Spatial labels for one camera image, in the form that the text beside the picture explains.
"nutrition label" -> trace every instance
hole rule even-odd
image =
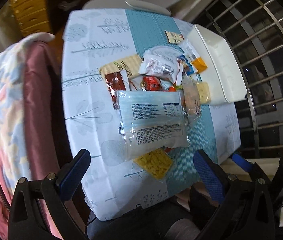
[[[165,111],[166,116],[168,117],[181,116],[181,109],[179,103],[163,104],[163,109]]]
[[[136,131],[136,140],[137,144],[144,144],[181,135],[181,124],[162,125]]]
[[[153,119],[160,115],[158,105],[153,104],[132,104],[132,115],[134,120]]]

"white plastic bin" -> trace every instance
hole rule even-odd
[[[207,69],[200,73],[211,95],[211,105],[245,99],[247,89],[236,59],[224,38],[195,24],[187,38],[205,61]]]

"plastic container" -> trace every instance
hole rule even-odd
[[[144,171],[160,182],[166,180],[175,167],[175,161],[162,148],[133,160]]]
[[[200,73],[211,95],[211,105],[221,105],[245,99],[247,89],[235,57],[225,39],[195,24],[187,38],[207,69]]]

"yellow food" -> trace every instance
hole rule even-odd
[[[146,153],[134,159],[134,162],[156,179],[165,177],[173,164],[173,160],[163,151],[163,149],[157,149]]]
[[[209,87],[207,82],[197,82],[196,87],[198,88],[200,103],[207,104],[211,101]]]

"screw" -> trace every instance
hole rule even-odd
[[[263,178],[259,178],[258,179],[259,184],[264,185],[265,184],[265,180]]]
[[[18,183],[22,184],[26,181],[26,178],[25,177],[21,177],[19,180],[18,180]]]
[[[231,181],[234,181],[234,180],[237,179],[237,177],[234,174],[229,174],[228,179],[231,180]]]
[[[55,173],[49,173],[48,175],[47,175],[47,179],[49,179],[49,180],[52,180],[52,179],[54,179],[56,177],[56,174]]]

